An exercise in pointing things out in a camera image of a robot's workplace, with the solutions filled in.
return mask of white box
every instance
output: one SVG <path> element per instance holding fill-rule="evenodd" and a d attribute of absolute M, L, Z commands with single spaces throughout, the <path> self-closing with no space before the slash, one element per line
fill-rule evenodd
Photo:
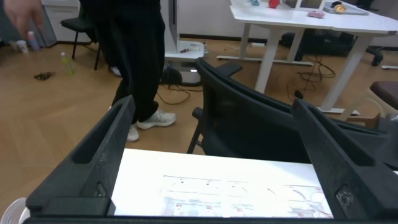
<path fill-rule="evenodd" d="M 281 2 L 299 11 L 323 11 L 326 0 L 281 0 Z"/>

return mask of white device on floor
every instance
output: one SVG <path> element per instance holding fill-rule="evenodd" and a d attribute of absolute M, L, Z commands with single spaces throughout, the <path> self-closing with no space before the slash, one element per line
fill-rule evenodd
<path fill-rule="evenodd" d="M 178 31 L 178 1 L 160 1 L 165 28 L 165 61 L 180 71 L 183 85 L 200 85 L 200 76 L 192 65 L 196 58 L 203 57 L 205 46 L 201 42 L 180 40 Z"/>
<path fill-rule="evenodd" d="M 382 69 L 398 69 L 398 66 L 389 66 L 389 65 L 383 65 L 381 66 Z"/>

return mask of green bottle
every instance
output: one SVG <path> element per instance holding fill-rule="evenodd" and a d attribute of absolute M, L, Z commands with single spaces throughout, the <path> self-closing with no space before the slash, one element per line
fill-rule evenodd
<path fill-rule="evenodd" d="M 72 67 L 72 62 L 64 52 L 61 53 L 61 61 L 67 71 L 67 75 L 74 75 L 75 70 Z"/>

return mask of white cabinet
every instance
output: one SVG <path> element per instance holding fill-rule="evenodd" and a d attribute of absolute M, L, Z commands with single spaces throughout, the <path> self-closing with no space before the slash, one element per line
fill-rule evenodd
<path fill-rule="evenodd" d="M 61 21 L 78 17 L 80 3 L 78 0 L 42 0 L 57 41 L 75 41 L 76 32 L 61 26 Z M 80 33 L 79 42 L 89 42 L 90 38 Z"/>

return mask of chair wheel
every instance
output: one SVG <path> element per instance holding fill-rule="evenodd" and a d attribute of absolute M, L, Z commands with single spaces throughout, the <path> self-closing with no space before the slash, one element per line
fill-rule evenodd
<path fill-rule="evenodd" d="M 374 58 L 372 61 L 372 66 L 378 66 L 381 63 L 381 60 Z"/>
<path fill-rule="evenodd" d="M 295 61 L 297 62 L 301 62 L 303 60 L 303 56 L 302 55 L 298 55 L 294 58 Z"/>

